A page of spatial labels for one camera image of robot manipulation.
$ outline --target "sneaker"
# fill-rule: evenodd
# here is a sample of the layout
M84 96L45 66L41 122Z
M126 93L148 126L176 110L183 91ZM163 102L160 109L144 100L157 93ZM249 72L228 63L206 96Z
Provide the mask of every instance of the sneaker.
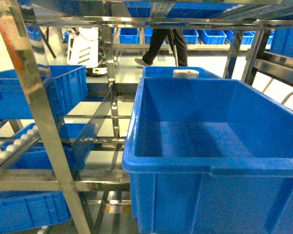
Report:
M144 62L142 60L142 58L135 58L135 61L137 64L141 65L141 66L150 66L151 64L147 64L146 62Z

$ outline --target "floor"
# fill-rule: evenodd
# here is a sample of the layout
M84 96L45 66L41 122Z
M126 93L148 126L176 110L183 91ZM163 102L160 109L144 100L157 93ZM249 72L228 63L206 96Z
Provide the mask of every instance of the floor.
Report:
M66 58L61 52L61 47L55 33L51 34L50 43L53 47L58 58L54 59L51 57L49 51L47 51L47 56L50 64L65 64ZM142 67L137 66L134 63L135 57L141 57L143 55L142 51L115 51L119 56L119 66L116 67L116 82L117 83L137 83L139 78L142 76ZM227 52L189 52L188 65L202 67L210 72L215 73L218 76L223 75L225 68ZM234 79L240 79L246 64L245 61L246 52L241 52L236 69L233 74ZM170 55L161 54L154 61L155 66L173 66L174 58ZM2 38L0 36L0 71L13 69L12 63L9 59L5 46L3 44ZM254 82L254 88L263 91L270 78L258 74ZM93 78L88 77L87 82L104 82L107 83L107 77ZM271 86L265 92L266 95L271 98L281 102L285 96L293 91L293 88L285 85L279 81L274 80ZM80 103L70 114L76 115L92 115L99 104L95 102L82 102ZM130 115L133 103L119 103L119 114L120 115ZM293 110L293 96L286 103L286 106ZM67 122L84 122L87 123L87 119L67 119ZM27 125L32 122L32 120L22 120L23 125ZM126 136L129 120L120 120L121 135ZM12 128L9 124L6 124L0 130L0 136L11 136L13 134ZM112 136L112 122L111 120L106 120L104 126L99 132L100 136ZM86 169L109 169L110 162L113 158L113 152L91 152L90 156L86 162ZM122 153L120 153L117 167L121 168ZM98 205L90 205L93 217L96 218L98 213ZM25 232L20 232L18 234L33 234L37 233L37 229L29 230ZM77 233L72 221L61 225L55 225L51 228L50 234L74 234ZM130 210L123 209L117 212L114 209L106 209L104 214L104 219L102 222L102 227L100 233L102 234L135 234L138 233L137 224L135 220L131 217Z

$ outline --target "person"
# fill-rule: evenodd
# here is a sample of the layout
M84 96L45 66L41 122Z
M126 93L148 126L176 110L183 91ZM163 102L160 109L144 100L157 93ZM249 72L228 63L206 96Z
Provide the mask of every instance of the person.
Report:
M165 40L166 37L168 37L169 45L172 51L174 51L173 49L174 44L176 45L178 65L187 67L188 66L188 49L187 49L187 43L184 38L182 29L172 29L172 30L171 29L154 29L148 52L145 55L143 55L142 58L136 58L135 59L136 63L142 66L152 65L157 55L157 52L161 48L161 45L163 44L163 41Z

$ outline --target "dark trousers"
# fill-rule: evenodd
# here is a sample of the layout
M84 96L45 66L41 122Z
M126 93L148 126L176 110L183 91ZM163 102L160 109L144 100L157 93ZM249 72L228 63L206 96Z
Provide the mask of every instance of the dark trousers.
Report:
M161 48L161 45L166 37L168 37L169 45L173 50L174 44L177 47L177 56L178 56L178 65L179 66L188 66L188 50L187 43L183 36L182 29L173 29L174 41L171 39L171 35L169 33L169 29L153 29L153 35L151 37L150 48L148 52L143 55L142 60L152 65L153 61L157 55L157 52Z

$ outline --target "blue plastic crate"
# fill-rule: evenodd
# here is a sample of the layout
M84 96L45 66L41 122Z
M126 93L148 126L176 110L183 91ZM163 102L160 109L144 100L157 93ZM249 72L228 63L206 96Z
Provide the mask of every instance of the blue plastic crate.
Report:
M276 29L270 51L293 58L293 28Z
M240 81L141 78L123 168L141 233L293 234L293 112Z
M267 45L271 45L272 44L273 36L274 36L274 32L271 32L270 33L270 36L269 36L269 39L268 39L268 42L267 42Z
M46 152L27 153L13 169L52 169ZM71 214L61 192L0 192L0 234L64 223Z
M139 44L139 29L122 28L119 40L121 44Z
M22 130L18 131L14 137L20 137L22 134L26 133L29 129L32 129L35 124L31 123L27 125ZM77 138L85 124L83 123L70 123L66 124L66 129L69 138ZM64 137L63 130L60 130L60 135ZM8 145L12 142L5 142L0 145L1 150L5 150ZM71 170L82 170L85 167L85 162L89 156L91 148L84 148L78 151L75 155L71 150L65 148L65 153L67 155L67 161ZM33 146L28 153L23 156L16 164L16 168L26 169L26 167L31 167L32 169L52 169L51 162L45 152L45 148L42 142L38 142Z
M222 30L200 30L200 36L203 43L208 45L222 45L227 38Z
M187 44L197 44L199 34L195 29L184 29L183 33Z
M127 7L132 17L150 17L151 13L151 2L147 1L125 1L125 7Z
M32 129L34 127L35 123L30 123L27 126L25 126L23 129L19 130L17 133L15 133L12 137L20 138L22 134L25 134L29 129ZM66 129L68 133L69 138L77 138L80 132L85 127L84 123L67 123ZM0 149L3 151L8 147L9 145L13 144L13 142L4 142L0 145ZM36 143L32 148L30 148L29 152L33 151L44 151L44 146L42 142Z
M132 17L150 17L151 2L124 2ZM235 4L175 3L167 18L210 18L232 8Z
M224 31L225 34L227 35L227 38L230 42L232 42L233 39L233 31L227 30ZM253 43L255 37L255 32L245 32L243 37L242 37L242 45L251 45Z
M172 78L173 71L176 69L186 70L192 69L200 73L199 78L220 78L219 76L200 67L160 67L160 66L145 66L143 67L142 77L166 77Z
M145 29L145 41L146 41L146 44L151 43L152 35L153 35L153 29L152 28L146 28Z
M167 18L196 18L207 19L232 8L235 4L213 3L183 3L177 2L171 9Z
M65 116L88 94L86 68L80 65L50 66L62 109L56 116ZM32 119L29 106L15 70L0 72L0 119Z
M68 41L69 41L69 33L65 32L63 35L64 35L64 38L65 38L65 42L68 43Z
M26 31L27 31L29 39L35 40L35 41L42 40L39 27L27 26Z

